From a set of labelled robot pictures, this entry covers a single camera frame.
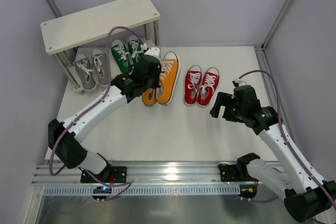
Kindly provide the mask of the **grey canvas sneaker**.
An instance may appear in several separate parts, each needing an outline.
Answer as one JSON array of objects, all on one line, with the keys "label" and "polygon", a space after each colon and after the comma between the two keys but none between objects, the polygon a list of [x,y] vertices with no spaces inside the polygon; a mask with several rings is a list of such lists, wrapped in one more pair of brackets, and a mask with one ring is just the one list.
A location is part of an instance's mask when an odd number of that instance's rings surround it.
[{"label": "grey canvas sneaker", "polygon": [[110,83],[110,70],[108,67],[108,57],[101,49],[94,49],[92,51],[92,62],[96,70],[98,83],[106,87]]},{"label": "grey canvas sneaker", "polygon": [[83,89],[92,91],[96,87],[96,82],[93,78],[93,66],[89,58],[85,54],[77,54],[74,65]]}]

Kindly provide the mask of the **green canvas sneaker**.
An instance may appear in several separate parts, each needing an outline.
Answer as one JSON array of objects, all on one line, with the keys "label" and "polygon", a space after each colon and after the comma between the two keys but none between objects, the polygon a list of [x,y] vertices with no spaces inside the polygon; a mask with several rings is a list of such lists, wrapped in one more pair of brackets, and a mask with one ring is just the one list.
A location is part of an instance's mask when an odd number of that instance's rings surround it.
[{"label": "green canvas sneaker", "polygon": [[112,42],[111,53],[122,73],[132,72],[131,54],[122,40],[116,39]]},{"label": "green canvas sneaker", "polygon": [[127,46],[131,54],[131,60],[132,60],[133,66],[136,66],[144,54],[144,50],[141,47],[142,40],[140,40],[135,35],[131,35],[128,38]]}]

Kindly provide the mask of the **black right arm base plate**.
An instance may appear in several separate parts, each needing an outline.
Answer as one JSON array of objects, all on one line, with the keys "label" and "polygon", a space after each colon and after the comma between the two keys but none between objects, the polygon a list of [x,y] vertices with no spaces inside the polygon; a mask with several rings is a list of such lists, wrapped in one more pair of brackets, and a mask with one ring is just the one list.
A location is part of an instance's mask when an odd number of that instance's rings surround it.
[{"label": "black right arm base plate", "polygon": [[221,182],[240,182],[243,179],[238,171],[237,165],[219,164],[218,165]]}]

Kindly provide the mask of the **red canvas sneaker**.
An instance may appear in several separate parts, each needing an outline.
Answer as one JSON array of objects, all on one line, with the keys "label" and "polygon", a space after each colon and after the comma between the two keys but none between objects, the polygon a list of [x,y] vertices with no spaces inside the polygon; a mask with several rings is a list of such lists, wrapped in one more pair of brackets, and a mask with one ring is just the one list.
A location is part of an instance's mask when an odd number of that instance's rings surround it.
[{"label": "red canvas sneaker", "polygon": [[209,105],[218,85],[219,85],[219,71],[215,67],[210,67],[204,74],[203,80],[199,89],[197,103],[201,107]]},{"label": "red canvas sneaker", "polygon": [[193,106],[196,103],[201,78],[202,70],[199,65],[193,65],[188,69],[184,81],[184,103],[187,106]]}]

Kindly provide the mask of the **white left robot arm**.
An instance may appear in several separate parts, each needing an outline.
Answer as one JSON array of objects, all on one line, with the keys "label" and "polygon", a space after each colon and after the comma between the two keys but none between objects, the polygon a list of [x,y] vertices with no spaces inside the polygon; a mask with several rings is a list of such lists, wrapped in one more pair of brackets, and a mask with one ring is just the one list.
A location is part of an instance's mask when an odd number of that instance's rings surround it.
[{"label": "white left robot arm", "polygon": [[153,47],[144,53],[131,74],[117,75],[105,92],[84,109],[62,122],[50,121],[50,163],[58,157],[63,167],[81,168],[99,183],[109,178],[112,175],[109,162],[102,155],[85,149],[81,142],[111,113],[140,97],[148,88],[158,87],[160,73],[160,52]]}]

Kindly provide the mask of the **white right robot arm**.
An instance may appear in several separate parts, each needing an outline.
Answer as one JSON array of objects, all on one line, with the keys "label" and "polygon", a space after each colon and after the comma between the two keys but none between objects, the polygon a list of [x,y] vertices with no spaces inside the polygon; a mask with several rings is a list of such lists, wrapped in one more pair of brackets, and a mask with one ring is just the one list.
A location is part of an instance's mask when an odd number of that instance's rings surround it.
[{"label": "white right robot arm", "polygon": [[219,116],[229,122],[243,123],[272,150],[285,170],[284,174],[267,165],[255,153],[237,159],[236,170],[242,180],[256,179],[275,192],[287,212],[297,222],[329,210],[335,202],[335,181],[327,181],[299,151],[271,106],[262,107],[255,89],[250,85],[234,88],[234,93],[219,92],[212,117]]}]

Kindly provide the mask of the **orange canvas sneaker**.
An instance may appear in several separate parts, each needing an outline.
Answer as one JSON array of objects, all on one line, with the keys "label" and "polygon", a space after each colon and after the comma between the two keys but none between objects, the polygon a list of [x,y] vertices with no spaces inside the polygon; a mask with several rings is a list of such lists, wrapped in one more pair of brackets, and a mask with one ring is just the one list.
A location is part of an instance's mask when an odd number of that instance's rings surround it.
[{"label": "orange canvas sneaker", "polygon": [[160,105],[168,105],[172,101],[180,71],[180,61],[177,54],[168,51],[161,62],[159,87],[156,89],[156,100]]},{"label": "orange canvas sneaker", "polygon": [[156,89],[147,89],[142,94],[142,102],[147,107],[152,107],[156,104]]}]

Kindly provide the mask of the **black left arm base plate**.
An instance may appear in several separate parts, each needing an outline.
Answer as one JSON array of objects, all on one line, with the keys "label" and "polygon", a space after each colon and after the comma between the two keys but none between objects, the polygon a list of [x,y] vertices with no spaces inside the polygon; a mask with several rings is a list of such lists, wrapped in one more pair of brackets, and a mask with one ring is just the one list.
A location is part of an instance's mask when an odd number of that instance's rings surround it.
[{"label": "black left arm base plate", "polygon": [[[101,173],[93,174],[93,176],[105,184],[125,183],[127,179],[127,167],[108,165]],[[81,173],[80,182],[83,184],[96,183],[85,170]]]}]

